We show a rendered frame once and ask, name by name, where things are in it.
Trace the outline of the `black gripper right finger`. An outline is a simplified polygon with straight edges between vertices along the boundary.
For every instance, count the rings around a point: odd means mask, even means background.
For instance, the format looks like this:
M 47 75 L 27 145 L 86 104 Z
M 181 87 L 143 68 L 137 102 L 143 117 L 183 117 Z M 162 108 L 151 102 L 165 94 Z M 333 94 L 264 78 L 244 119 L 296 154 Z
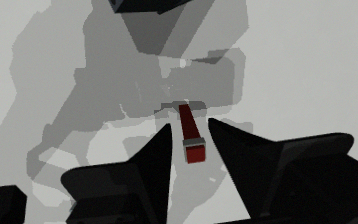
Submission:
M 355 141 L 347 133 L 270 141 L 215 118 L 208 118 L 208 128 L 251 219 L 271 215 L 268 211 L 287 163 L 348 154 Z

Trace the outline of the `dark red peg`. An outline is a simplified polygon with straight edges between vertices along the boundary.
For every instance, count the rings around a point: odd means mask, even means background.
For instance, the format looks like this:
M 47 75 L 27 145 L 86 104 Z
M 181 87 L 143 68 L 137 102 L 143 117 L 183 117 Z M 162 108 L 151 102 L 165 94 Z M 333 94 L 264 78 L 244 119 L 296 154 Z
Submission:
M 185 162 L 205 162 L 206 142 L 201 137 L 188 104 L 179 105 Z

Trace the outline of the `dark grey sloped panel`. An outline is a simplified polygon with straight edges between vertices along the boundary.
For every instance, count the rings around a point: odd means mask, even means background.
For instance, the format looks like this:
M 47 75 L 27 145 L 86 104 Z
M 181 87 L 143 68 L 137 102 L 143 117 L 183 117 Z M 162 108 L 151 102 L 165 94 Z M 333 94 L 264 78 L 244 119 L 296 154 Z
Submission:
M 127 12 L 157 12 L 163 14 L 193 0 L 108 0 L 115 14 Z

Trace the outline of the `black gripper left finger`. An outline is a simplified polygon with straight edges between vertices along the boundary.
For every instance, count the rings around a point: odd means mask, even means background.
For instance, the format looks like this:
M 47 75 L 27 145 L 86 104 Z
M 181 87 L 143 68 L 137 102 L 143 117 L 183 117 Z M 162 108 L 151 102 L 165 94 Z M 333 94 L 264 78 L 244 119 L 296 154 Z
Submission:
M 77 203 L 81 198 L 136 193 L 151 224 L 166 224 L 172 148 L 167 123 L 127 162 L 71 168 L 60 181 Z

